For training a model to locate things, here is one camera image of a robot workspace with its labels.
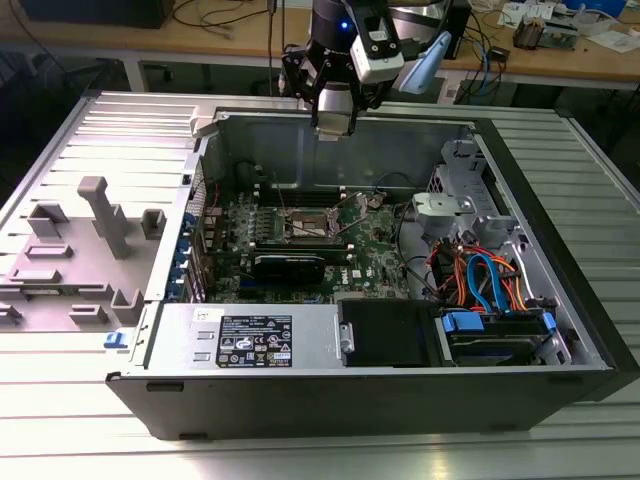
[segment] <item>desk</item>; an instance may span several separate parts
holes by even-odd
[[[34,44],[11,15],[8,0],[0,0],[0,46],[9,51],[38,53]],[[223,0],[202,0],[206,10],[228,7]],[[190,5],[180,12],[181,18],[196,22],[196,10]],[[236,18],[263,9],[254,0],[233,12],[220,13],[219,21]],[[304,44],[307,40],[310,11],[287,9],[286,41]],[[542,85],[558,85],[616,90],[635,89],[640,81],[640,49],[620,54],[584,38],[575,51],[539,49],[525,51],[513,48],[513,30],[490,28],[497,13],[486,18],[479,14],[483,30],[494,36],[492,43],[511,50],[503,81]],[[625,22],[639,22],[640,13],[625,11]],[[233,40],[199,28],[181,25],[172,19],[159,30],[116,26],[94,26],[29,22],[30,31],[55,55],[113,58],[124,63],[132,91],[147,89],[142,61],[261,66],[267,65],[267,16],[259,15],[234,24]],[[273,55],[277,65],[280,55],[280,13],[274,19]],[[442,63],[438,76],[445,79],[439,101],[451,103],[460,82],[475,74],[479,62],[471,44],[462,46],[456,60]]]

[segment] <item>table leg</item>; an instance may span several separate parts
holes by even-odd
[[[444,82],[442,82],[442,88],[440,89],[438,103],[452,105],[456,97],[458,96],[460,84],[466,78],[466,70],[448,70],[444,72]]]
[[[138,60],[125,59],[122,60],[124,69],[127,72],[127,79],[129,80],[129,88],[132,92],[148,92],[149,85],[147,84],[147,77],[144,74],[144,67],[142,62]]]

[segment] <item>paper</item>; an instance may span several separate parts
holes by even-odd
[[[609,30],[608,32],[587,37],[587,40],[591,40],[598,45],[610,48],[619,53],[630,52],[640,47],[640,38],[634,38],[625,33],[616,32],[615,30]]]
[[[524,3],[514,2],[505,3],[502,7],[500,18],[498,18],[498,25],[518,28],[520,20],[525,14],[530,18],[540,17],[544,20],[551,20],[551,16],[553,15],[553,5],[527,5]]]

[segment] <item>red wire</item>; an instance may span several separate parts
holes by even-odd
[[[220,188],[218,187],[218,184],[216,183],[216,196],[213,198],[213,207],[215,208],[216,205],[218,205],[218,197],[220,196]]]

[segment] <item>power supply label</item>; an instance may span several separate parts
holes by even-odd
[[[225,315],[220,322],[216,363],[221,368],[290,367],[290,315]]]

